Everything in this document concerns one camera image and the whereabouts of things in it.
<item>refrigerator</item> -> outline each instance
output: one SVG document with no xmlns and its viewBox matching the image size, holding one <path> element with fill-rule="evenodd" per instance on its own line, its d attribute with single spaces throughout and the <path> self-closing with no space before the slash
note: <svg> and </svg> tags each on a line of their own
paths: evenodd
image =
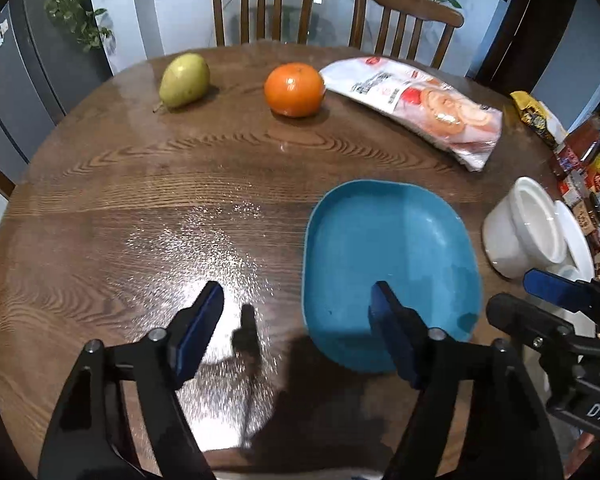
<svg viewBox="0 0 600 480">
<path fill-rule="evenodd" d="M 85 52 L 43 0 L 9 0 L 0 12 L 0 169 L 18 182 L 56 124 L 110 77 L 104 51 Z"/>
</svg>

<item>wooden table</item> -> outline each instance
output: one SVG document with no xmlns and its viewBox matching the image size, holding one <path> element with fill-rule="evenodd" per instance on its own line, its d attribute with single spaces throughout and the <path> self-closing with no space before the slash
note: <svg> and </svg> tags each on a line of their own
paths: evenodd
<svg viewBox="0 0 600 480">
<path fill-rule="evenodd" d="M 165 326 L 206 280 L 218 280 L 224 314 L 197 377 L 179 394 L 212 467 L 382 470 L 416 392 L 395 375 L 349 372 L 308 338 L 300 288 L 312 208 L 332 187 L 357 178 L 427 187 L 470 232 L 486 301 L 518 286 L 487 263 L 482 220 L 519 176 L 555 188 L 549 151 L 508 99 L 436 70 L 459 91 L 506 112 L 482 173 L 330 92 L 314 118 L 284 120 L 269 111 L 262 86 L 273 67 L 304 61 L 320 69 L 359 51 L 265 42 L 200 53 L 214 86 L 202 102 L 154 114 L 170 58 L 132 67 L 62 121 L 13 193 L 0 226 L 5 425 L 37 471 L 46 425 L 82 345 L 92 338 L 120 344 Z M 262 348 L 255 377 L 248 355 L 231 345 L 245 303 L 255 308 Z M 488 344 L 497 335 L 482 316 L 474 340 Z M 155 470 L 137 397 L 127 395 L 141 463 Z M 469 396 L 465 389 L 458 401 L 441 470 L 457 460 Z M 249 449 L 235 449 L 245 434 Z"/>
</svg>

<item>orange fruit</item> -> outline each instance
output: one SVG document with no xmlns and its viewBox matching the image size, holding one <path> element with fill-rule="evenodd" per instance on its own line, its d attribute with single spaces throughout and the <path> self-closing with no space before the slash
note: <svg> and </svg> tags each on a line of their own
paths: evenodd
<svg viewBox="0 0 600 480">
<path fill-rule="evenodd" d="M 304 63 L 281 65 L 264 83 L 264 97 L 269 107 L 287 117 L 307 117 L 317 113 L 324 91 L 322 76 Z"/>
</svg>

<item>table top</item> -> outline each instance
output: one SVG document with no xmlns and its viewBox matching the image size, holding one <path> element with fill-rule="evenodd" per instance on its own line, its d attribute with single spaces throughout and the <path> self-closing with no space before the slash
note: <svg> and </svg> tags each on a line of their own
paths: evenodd
<svg viewBox="0 0 600 480">
<path fill-rule="evenodd" d="M 328 190 L 357 178 L 432 190 L 469 231 L 486 301 L 520 288 L 489 266 L 482 220 L 519 176 L 555 188 L 549 151 L 510 100 L 434 69 L 427 70 L 505 112 L 482 173 L 332 92 L 313 118 L 270 112 L 262 86 L 275 66 L 301 61 L 321 69 L 359 56 L 357 50 L 260 42 L 200 53 L 213 85 L 202 101 L 153 113 L 171 57 L 136 65 L 62 121 L 11 196 L 0 225 L 0 409 L 7 430 L 37 471 L 46 426 L 83 344 L 136 340 L 167 325 L 207 280 L 217 280 L 224 314 L 196 378 L 178 393 L 212 468 L 382 471 L 417 392 L 395 374 L 349 372 L 308 338 L 300 290 L 312 209 Z M 255 372 L 248 352 L 232 349 L 244 304 L 256 313 L 262 366 Z M 482 315 L 474 341 L 496 336 Z M 136 392 L 125 388 L 141 465 L 156 471 Z M 441 471 L 458 459 L 469 397 L 463 389 Z"/>
</svg>

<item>brown door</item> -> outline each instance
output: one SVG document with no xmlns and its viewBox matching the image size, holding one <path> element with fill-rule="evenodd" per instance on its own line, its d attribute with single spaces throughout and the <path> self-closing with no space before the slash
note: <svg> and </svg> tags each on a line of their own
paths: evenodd
<svg viewBox="0 0 600 480">
<path fill-rule="evenodd" d="M 576 0 L 511 0 L 475 80 L 501 94 L 531 92 L 551 61 Z"/>
</svg>

